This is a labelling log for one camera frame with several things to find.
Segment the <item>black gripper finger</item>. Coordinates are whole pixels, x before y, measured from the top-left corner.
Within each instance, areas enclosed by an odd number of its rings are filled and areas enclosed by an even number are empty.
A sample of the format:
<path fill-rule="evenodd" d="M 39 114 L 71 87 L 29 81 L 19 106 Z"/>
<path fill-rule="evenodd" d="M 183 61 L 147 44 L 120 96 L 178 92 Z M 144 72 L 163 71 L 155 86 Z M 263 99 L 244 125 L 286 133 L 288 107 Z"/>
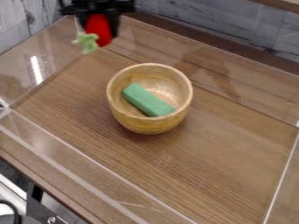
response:
<path fill-rule="evenodd" d="M 120 25 L 120 15 L 116 11 L 111 11 L 108 13 L 108 21 L 111 26 L 112 38 L 115 38 L 118 36 L 118 29 Z"/>
<path fill-rule="evenodd" d="M 81 27 L 85 27 L 87 22 L 88 22 L 88 18 L 90 18 L 90 14 L 84 11 L 80 11 L 76 13 L 76 18 L 79 20 L 79 24 Z"/>

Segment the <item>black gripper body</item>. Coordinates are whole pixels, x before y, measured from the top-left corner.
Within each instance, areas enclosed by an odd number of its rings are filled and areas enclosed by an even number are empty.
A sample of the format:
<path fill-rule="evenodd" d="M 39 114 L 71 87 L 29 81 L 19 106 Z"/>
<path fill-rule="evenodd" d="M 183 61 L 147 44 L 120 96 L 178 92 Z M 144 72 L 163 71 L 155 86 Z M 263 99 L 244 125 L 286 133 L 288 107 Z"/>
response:
<path fill-rule="evenodd" d="M 136 9 L 136 0 L 57 0 L 60 12 L 65 15 L 76 13 L 103 14 L 107 11 L 122 13 L 134 12 Z"/>

